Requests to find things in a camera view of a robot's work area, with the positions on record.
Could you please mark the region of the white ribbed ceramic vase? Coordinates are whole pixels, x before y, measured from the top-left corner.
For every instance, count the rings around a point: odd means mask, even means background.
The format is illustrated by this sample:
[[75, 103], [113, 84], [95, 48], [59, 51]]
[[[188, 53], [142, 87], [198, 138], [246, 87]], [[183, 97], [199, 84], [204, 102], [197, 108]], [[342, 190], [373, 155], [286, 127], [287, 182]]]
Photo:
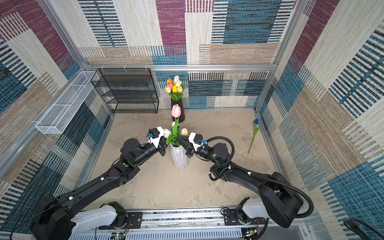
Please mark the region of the white ribbed ceramic vase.
[[171, 154], [177, 169], [183, 170], [188, 166], [186, 150], [182, 146], [175, 147], [173, 144], [171, 144]]

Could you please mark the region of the cream yellow tulip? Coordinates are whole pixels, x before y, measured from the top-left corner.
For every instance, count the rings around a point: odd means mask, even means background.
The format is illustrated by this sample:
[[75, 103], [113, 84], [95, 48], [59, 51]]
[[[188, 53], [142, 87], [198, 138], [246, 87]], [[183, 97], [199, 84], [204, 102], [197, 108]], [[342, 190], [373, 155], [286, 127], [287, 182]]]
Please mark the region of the cream yellow tulip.
[[186, 137], [186, 136], [189, 135], [189, 132], [188, 132], [188, 130], [186, 128], [182, 128], [180, 130], [180, 135], [183, 136], [183, 137]]

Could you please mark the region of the black cylindrical vase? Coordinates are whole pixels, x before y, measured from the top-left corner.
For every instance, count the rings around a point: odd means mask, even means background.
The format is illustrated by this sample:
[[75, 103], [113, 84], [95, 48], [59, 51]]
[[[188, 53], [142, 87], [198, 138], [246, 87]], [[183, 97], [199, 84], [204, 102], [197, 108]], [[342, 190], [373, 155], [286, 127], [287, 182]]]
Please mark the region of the black cylindrical vase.
[[178, 118], [179, 123], [185, 120], [185, 111], [182, 99], [177, 101], [171, 100], [171, 116], [173, 120]]

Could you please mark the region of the small blue tulip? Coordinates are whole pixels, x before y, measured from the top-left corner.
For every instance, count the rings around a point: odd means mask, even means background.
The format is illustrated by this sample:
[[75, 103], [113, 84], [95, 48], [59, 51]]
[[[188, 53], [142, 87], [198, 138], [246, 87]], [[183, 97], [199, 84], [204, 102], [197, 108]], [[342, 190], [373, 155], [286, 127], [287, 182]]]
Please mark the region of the small blue tulip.
[[255, 136], [256, 136], [256, 134], [258, 133], [259, 130], [260, 130], [259, 120], [258, 120], [258, 119], [255, 119], [255, 120], [253, 121], [253, 138], [252, 138], [251, 144], [250, 144], [250, 146], [249, 146], [248, 153], [250, 153], [250, 151], [251, 151], [252, 145], [253, 145], [253, 143], [254, 143]]

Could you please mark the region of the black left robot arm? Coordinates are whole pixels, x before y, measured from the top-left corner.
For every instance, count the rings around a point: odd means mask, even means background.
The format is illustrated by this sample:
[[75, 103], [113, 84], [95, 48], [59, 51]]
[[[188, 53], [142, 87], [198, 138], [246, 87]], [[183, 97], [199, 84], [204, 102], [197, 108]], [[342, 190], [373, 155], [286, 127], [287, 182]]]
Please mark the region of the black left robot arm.
[[58, 197], [47, 195], [38, 202], [35, 214], [23, 221], [37, 240], [68, 240], [80, 233], [100, 226], [124, 228], [128, 217], [124, 208], [109, 203], [99, 209], [83, 209], [109, 191], [126, 184], [139, 172], [139, 166], [153, 155], [165, 155], [168, 146], [165, 137], [140, 144], [137, 139], [127, 140], [120, 157], [99, 177], [78, 189]]

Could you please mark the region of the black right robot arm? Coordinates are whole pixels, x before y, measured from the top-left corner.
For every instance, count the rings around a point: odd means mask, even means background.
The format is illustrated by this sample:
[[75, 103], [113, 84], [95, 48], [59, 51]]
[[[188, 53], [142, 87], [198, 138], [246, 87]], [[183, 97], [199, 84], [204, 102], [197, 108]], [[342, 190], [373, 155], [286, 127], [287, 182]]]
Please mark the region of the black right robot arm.
[[235, 145], [230, 139], [217, 136], [204, 140], [201, 135], [191, 140], [188, 137], [176, 139], [188, 157], [197, 156], [213, 163], [209, 170], [211, 181], [235, 183], [258, 194], [268, 217], [279, 226], [288, 228], [294, 219], [306, 218], [313, 213], [315, 207], [311, 198], [292, 186], [282, 174], [261, 174], [233, 163]]

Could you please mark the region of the aluminium front rail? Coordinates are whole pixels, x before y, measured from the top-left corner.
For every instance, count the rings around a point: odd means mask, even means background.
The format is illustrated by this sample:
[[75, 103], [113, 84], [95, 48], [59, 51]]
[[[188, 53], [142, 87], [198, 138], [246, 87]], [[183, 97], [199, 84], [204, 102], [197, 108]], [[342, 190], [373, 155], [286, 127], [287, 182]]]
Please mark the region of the aluminium front rail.
[[264, 225], [226, 226], [221, 208], [133, 210], [143, 212], [139, 229], [91, 229], [73, 240], [315, 240], [315, 231], [303, 220], [288, 229], [271, 219]]

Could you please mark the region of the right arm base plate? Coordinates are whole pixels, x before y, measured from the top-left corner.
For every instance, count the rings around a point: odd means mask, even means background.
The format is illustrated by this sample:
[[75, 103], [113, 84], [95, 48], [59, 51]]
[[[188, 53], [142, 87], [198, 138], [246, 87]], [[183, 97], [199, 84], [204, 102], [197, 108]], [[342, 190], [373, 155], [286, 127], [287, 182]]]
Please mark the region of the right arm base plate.
[[221, 208], [221, 215], [224, 217], [226, 226], [237, 226], [237, 225], [264, 225], [266, 218], [249, 218], [242, 211], [236, 209], [230, 209], [228, 207]]

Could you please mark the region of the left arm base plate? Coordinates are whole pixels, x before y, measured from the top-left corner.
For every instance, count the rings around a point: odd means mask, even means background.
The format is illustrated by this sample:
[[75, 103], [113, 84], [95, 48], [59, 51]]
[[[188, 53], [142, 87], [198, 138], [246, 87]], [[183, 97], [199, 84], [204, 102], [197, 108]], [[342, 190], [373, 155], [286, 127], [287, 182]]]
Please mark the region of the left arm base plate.
[[98, 230], [127, 230], [139, 229], [142, 224], [143, 212], [126, 212], [118, 214], [116, 219], [108, 226], [98, 227]]

